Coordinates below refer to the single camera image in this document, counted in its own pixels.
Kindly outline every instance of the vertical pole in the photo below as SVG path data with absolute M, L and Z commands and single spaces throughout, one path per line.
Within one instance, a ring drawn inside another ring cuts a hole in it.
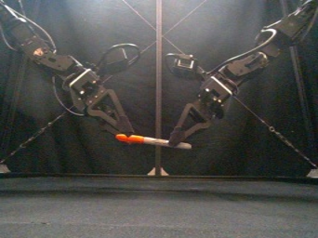
M 283 17 L 286 17 L 289 12 L 289 5 L 286 0 L 279 0 L 281 6 L 282 6 L 282 13 Z M 290 47 L 291 52 L 291 63 L 293 63 L 293 71 L 294 71 L 294 77 L 295 77 L 295 83 L 297 83 L 297 89 L 298 89 L 298 97 L 301 100 L 301 107 L 302 107 L 302 116 L 305 121 L 305 129 L 307 134 L 307 140 L 309 140 L 309 151 L 317 152 L 315 146 L 314 146 L 314 129 L 313 129 L 313 123 L 310 120 L 310 113 L 309 113 L 309 102 L 307 102 L 307 95 L 306 95 L 306 89 L 305 89 L 305 80 L 303 80 L 303 74 L 301 71 L 301 63 L 299 63 L 299 56 L 298 56 L 298 49 L 297 46 Z
M 155 137 L 162 138 L 162 70 L 163 70 L 163 3 L 156 0 L 156 92 L 155 92 Z M 162 175 L 162 147 L 155 147 L 155 176 Z

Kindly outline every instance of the black curtain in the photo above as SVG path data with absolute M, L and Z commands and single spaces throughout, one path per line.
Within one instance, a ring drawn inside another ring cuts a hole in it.
M 15 1 L 7 2 L 19 9 Z M 52 35 L 57 53 L 72 55 L 83 64 L 98 62 L 102 52 L 119 43 L 138 44 L 144 50 L 140 61 L 126 72 L 102 80 L 119 96 L 135 134 L 155 137 L 156 1 L 32 0 L 25 2 L 25 10 Z M 163 1 L 163 54 L 192 54 L 211 70 L 251 49 L 262 27 L 281 18 L 279 1 Z M 317 42 L 315 23 L 299 47 L 310 122 L 315 126 Z M 3 42 L 0 47 L 4 158 L 63 114 L 63 108 L 55 99 L 51 74 L 19 53 L 11 53 Z M 166 66 L 162 79 L 162 134 L 167 139 L 186 104 L 196 98 L 200 82 L 176 78 Z M 71 106 L 60 83 L 57 93 Z M 317 144 L 309 144 L 289 50 L 239 88 L 238 97 L 314 159 Z M 191 151 L 162 149 L 164 170 L 171 175 L 305 176 L 309 165 L 269 128 L 234 100 L 224 107 L 224 118 L 186 140 L 192 144 Z M 155 167 L 155 148 L 120 143 L 100 130 L 94 118 L 67 114 L 7 164 L 16 172 L 144 175 Z

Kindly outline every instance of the gray floor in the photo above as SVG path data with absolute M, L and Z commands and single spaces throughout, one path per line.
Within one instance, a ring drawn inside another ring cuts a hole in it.
M 317 185 L 0 179 L 0 237 L 318 237 Z

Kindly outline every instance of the orange and white object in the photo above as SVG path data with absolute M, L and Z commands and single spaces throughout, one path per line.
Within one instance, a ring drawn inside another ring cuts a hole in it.
M 170 146 L 168 140 L 166 140 L 166 139 L 147 138 L 147 137 L 142 137 L 142 136 L 136 136 L 136 135 L 131 135 L 130 137 L 127 137 L 124 134 L 115 135 L 115 138 L 119 141 L 123 141 L 127 143 L 159 145 L 159 146 L 171 147 L 171 148 L 176 148 L 176 149 L 186 149 L 186 150 L 191 149 L 191 145 L 187 143 L 183 143 L 183 142 L 179 143 L 176 146 Z

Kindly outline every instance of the orange tip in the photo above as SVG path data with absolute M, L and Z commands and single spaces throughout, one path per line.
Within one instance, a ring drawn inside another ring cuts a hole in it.
M 115 135 L 115 138 L 119 140 L 119 141 L 123 141 L 123 142 L 128 142 L 128 138 L 124 134 L 118 134 Z
M 136 135 L 131 135 L 130 137 L 127 137 L 124 134 L 118 134 L 115 135 L 115 138 L 119 141 L 127 142 L 127 143 L 144 143 L 144 137 L 142 136 L 136 136 Z

